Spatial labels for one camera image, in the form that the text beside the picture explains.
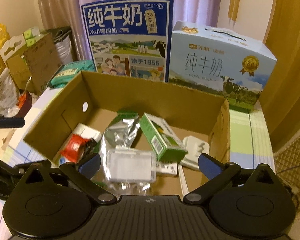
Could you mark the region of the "red snack packet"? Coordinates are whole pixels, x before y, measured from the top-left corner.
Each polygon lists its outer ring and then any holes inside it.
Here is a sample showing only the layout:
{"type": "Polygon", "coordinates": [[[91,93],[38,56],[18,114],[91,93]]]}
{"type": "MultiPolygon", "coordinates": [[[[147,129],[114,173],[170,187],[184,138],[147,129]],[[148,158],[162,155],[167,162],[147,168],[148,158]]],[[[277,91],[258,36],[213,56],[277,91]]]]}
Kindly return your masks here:
{"type": "Polygon", "coordinates": [[[83,148],[89,139],[85,139],[77,134],[72,134],[66,146],[61,150],[60,154],[68,161],[77,163],[82,155],[83,148]]]}

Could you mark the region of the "white power adapter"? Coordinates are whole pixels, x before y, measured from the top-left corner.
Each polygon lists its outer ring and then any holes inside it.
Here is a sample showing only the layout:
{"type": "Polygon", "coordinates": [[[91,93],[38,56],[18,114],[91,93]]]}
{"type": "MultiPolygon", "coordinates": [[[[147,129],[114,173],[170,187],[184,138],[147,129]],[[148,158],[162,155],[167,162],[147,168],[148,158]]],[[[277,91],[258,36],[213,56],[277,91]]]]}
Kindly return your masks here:
{"type": "Polygon", "coordinates": [[[194,136],[188,136],[183,139],[183,145],[187,154],[180,162],[182,166],[199,171],[198,158],[202,153],[209,154],[210,145],[194,136]]]}

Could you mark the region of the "white Mecobalamin tablet box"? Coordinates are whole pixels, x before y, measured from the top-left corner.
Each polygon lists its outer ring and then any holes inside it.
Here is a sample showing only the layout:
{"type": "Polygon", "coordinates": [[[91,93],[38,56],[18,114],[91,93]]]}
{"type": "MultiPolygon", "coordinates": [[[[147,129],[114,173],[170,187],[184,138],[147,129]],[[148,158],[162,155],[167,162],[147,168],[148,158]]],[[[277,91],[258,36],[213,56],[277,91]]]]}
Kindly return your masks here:
{"type": "Polygon", "coordinates": [[[84,147],[90,139],[98,142],[101,139],[101,132],[79,123],[62,143],[52,162],[57,166],[66,162],[78,163],[83,156],[84,147]]]}

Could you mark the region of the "clear plastic container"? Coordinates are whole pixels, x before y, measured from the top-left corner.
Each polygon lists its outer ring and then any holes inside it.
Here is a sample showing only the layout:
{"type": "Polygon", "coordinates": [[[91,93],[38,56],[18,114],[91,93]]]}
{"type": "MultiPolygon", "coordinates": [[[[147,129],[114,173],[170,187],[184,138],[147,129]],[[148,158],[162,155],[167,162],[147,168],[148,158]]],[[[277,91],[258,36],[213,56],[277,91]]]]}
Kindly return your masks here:
{"type": "Polygon", "coordinates": [[[157,155],[152,151],[115,148],[106,155],[106,179],[115,183],[153,183],[157,178],[157,155]]]}

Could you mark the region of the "narrow white medicine box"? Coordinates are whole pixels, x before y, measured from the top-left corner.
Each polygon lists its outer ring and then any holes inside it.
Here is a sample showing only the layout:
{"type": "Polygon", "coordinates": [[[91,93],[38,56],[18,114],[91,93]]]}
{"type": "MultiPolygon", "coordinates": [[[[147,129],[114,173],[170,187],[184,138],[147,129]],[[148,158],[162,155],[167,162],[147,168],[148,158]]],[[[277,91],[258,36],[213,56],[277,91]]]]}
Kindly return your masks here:
{"type": "Polygon", "coordinates": [[[157,174],[175,177],[178,174],[178,163],[157,162],[157,174]]]}

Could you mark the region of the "green white spray box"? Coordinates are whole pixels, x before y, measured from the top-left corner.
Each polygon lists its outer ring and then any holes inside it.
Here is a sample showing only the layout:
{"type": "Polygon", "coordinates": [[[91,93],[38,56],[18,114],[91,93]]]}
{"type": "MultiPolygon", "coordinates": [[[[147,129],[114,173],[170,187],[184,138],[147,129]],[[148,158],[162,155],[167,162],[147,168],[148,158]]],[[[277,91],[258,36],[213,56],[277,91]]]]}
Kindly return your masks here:
{"type": "Polygon", "coordinates": [[[188,154],[186,147],[164,119],[144,113],[140,119],[140,128],[157,154],[157,161],[179,163],[188,154]]]}

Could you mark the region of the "clear plastic bag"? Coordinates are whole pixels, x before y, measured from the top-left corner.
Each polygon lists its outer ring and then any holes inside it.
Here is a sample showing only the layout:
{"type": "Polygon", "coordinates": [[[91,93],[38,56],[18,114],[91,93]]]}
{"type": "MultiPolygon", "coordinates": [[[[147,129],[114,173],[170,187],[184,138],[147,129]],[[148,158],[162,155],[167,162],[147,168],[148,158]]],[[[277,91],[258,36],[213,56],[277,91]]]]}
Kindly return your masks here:
{"type": "Polygon", "coordinates": [[[19,89],[15,85],[10,70],[5,68],[0,75],[0,114],[4,117],[15,116],[20,108],[17,106],[19,89]]]}

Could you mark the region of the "brown tray with items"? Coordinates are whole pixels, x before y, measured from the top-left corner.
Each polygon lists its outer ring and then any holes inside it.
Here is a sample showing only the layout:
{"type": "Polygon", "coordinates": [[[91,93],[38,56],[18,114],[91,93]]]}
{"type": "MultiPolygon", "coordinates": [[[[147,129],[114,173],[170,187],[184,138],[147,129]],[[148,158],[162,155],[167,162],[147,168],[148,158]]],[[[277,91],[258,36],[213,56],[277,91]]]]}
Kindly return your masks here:
{"type": "Polygon", "coordinates": [[[19,111],[15,117],[24,118],[32,107],[32,96],[28,91],[25,90],[22,92],[17,102],[17,106],[19,107],[19,111]]]}

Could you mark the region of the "silver foil pouch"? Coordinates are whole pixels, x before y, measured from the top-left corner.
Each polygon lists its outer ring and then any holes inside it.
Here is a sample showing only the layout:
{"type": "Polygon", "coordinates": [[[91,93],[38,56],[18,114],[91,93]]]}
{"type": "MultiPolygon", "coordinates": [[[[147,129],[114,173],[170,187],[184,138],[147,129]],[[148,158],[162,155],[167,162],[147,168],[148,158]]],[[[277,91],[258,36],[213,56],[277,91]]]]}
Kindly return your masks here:
{"type": "MultiPolygon", "coordinates": [[[[104,177],[106,176],[106,157],[107,152],[115,149],[116,146],[131,147],[138,133],[139,115],[134,111],[119,111],[117,116],[110,122],[105,129],[101,141],[99,142],[99,154],[101,157],[101,170],[104,177]]],[[[106,186],[106,190],[115,196],[121,194],[132,193],[132,185],[130,183],[112,183],[106,178],[102,180],[106,186]]]]}

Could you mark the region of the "brown cardboard box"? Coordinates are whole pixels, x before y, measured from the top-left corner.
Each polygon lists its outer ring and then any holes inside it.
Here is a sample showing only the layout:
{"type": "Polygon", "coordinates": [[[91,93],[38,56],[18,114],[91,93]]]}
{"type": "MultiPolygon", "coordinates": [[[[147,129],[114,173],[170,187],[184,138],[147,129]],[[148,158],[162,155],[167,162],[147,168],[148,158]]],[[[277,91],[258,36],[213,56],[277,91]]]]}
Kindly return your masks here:
{"type": "Polygon", "coordinates": [[[58,150],[78,124],[100,132],[118,114],[138,114],[140,128],[134,147],[163,148],[160,132],[181,138],[207,139],[209,154],[229,160],[230,114],[227,100],[172,83],[134,77],[81,72],[49,103],[29,129],[24,141],[55,160],[58,150]]]}

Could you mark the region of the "quilted beige chair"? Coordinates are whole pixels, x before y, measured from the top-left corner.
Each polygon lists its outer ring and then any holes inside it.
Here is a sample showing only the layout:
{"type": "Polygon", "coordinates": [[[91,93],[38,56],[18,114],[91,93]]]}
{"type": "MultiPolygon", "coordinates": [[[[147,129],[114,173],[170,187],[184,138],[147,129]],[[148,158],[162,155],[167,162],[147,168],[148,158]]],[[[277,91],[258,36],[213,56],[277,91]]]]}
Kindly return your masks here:
{"type": "Polygon", "coordinates": [[[300,218],[300,136],[274,154],[276,173],[291,189],[296,216],[300,218]]]}

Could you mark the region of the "green plastic snack package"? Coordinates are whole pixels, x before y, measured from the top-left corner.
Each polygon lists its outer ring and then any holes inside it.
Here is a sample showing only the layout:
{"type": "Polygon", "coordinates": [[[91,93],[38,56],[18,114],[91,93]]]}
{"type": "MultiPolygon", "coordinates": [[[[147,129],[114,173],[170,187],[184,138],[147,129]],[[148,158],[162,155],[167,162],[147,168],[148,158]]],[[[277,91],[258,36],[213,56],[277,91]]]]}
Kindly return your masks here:
{"type": "Polygon", "coordinates": [[[81,71],[96,72],[94,62],[92,60],[82,60],[62,65],[47,83],[47,87],[65,87],[81,71]]]}

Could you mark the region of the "light blue milk carton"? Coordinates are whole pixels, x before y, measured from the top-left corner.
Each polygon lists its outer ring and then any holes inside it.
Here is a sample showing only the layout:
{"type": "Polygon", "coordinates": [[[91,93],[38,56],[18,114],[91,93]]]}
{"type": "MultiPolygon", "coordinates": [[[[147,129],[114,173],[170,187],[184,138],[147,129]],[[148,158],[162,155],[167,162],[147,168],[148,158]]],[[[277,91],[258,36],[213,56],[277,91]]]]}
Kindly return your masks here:
{"type": "Polygon", "coordinates": [[[260,41],[232,30],[178,21],[172,31],[168,80],[251,110],[277,63],[260,41]]]}

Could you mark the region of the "dark blue milk carton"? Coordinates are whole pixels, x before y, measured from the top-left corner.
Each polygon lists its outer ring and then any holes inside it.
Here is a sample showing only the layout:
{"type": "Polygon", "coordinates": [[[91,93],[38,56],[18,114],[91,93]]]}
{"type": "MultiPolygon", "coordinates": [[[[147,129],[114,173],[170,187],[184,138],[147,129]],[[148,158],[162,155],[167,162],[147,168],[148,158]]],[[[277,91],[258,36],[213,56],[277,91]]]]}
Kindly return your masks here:
{"type": "Polygon", "coordinates": [[[81,6],[96,71],[166,82],[174,0],[105,0],[81,6]]]}

